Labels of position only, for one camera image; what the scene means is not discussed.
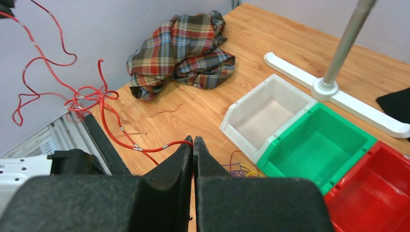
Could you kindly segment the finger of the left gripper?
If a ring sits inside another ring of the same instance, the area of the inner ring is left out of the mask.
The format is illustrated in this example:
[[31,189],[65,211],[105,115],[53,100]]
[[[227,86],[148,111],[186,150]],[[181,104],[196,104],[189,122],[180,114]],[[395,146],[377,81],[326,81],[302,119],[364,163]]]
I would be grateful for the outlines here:
[[15,7],[14,0],[0,0],[0,18],[14,17],[12,8]]

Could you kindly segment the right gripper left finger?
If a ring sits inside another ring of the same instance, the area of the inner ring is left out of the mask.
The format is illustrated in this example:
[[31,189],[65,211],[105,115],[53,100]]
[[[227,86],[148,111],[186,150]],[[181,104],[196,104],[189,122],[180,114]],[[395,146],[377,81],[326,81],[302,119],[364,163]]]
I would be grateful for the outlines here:
[[186,232],[192,137],[143,176],[49,175],[29,179],[0,219],[3,232]]

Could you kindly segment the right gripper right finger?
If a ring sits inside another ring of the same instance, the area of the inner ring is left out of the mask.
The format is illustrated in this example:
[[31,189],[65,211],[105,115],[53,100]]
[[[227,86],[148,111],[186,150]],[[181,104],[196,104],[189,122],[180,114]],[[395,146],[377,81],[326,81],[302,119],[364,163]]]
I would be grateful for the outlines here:
[[332,232],[323,196],[303,178],[234,177],[193,142],[199,232]]

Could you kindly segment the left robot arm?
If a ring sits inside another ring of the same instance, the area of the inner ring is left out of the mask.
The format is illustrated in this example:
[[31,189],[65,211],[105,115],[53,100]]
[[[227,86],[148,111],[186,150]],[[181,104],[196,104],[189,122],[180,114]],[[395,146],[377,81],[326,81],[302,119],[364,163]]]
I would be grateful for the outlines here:
[[0,158],[0,210],[4,211],[15,192],[30,178],[59,172],[59,163],[83,161],[78,155],[89,154],[92,174],[111,174],[107,161],[86,131],[86,112],[81,104],[67,107],[65,118],[28,139]]

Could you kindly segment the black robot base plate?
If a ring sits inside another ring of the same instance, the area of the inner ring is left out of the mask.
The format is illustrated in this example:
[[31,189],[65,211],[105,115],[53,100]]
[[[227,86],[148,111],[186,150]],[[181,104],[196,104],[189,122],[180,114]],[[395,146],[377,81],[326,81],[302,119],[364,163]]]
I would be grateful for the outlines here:
[[131,176],[132,173],[111,144],[95,117],[93,115],[87,115],[83,124],[87,128],[96,147],[99,149],[111,174]]

